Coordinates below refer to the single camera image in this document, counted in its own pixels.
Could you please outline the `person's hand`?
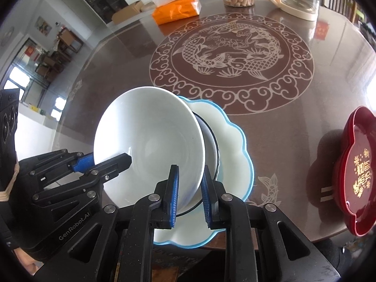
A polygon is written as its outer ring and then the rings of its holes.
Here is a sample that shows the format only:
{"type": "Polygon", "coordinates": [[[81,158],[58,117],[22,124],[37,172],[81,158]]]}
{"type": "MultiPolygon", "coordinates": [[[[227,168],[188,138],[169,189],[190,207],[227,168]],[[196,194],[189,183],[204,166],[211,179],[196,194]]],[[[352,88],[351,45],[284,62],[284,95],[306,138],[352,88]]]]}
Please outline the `person's hand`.
{"type": "Polygon", "coordinates": [[[22,264],[22,266],[32,276],[34,276],[34,274],[36,274],[36,272],[40,269],[40,267],[44,265],[43,262],[33,259],[33,257],[28,255],[21,248],[14,249],[13,253],[17,257],[18,261],[22,264]]]}

